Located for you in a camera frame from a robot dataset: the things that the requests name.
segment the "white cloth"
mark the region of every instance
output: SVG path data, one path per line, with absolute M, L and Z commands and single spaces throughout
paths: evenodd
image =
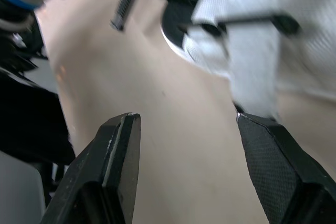
M 277 113 L 275 86 L 336 100 L 336 0 L 199 0 L 192 20 L 215 23 L 233 15 L 270 11 L 293 16 L 302 27 L 301 35 L 286 38 L 271 27 L 241 25 L 228 27 L 228 37 L 215 40 L 204 31 L 194 31 L 184 38 L 185 58 L 212 74 L 229 77 L 234 98 L 242 89 L 244 96 L 261 94 L 259 103 L 273 108 L 268 109 L 272 115 Z M 245 103 L 240 95 L 238 100 Z

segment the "gray surface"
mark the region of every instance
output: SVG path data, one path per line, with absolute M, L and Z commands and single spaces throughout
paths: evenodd
M 45 210 L 39 172 L 0 152 L 0 174 L 0 223 L 38 224 Z

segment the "beige surface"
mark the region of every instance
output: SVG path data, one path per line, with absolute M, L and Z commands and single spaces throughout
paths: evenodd
M 160 32 L 164 0 L 138 0 L 126 33 L 118 0 L 50 0 L 39 13 L 79 153 L 108 118 L 142 119 L 133 223 L 267 223 L 249 179 L 228 83 L 175 55 Z M 282 94 L 281 117 L 336 178 L 335 105 Z

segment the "textured gripper pad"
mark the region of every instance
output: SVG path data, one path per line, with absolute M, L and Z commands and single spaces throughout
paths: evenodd
M 244 116 L 238 126 L 259 200 L 270 224 L 280 224 L 302 182 L 265 126 Z

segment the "blue ring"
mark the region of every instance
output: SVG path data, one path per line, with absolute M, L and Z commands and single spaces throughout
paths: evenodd
M 31 5 L 31 4 L 28 4 L 28 3 L 23 2 L 21 0 L 7 0 L 7 1 L 11 2 L 12 4 L 14 4 L 18 7 L 21 7 L 23 9 L 27 9 L 27 10 L 34 10 L 37 7 L 39 7 L 38 5 Z

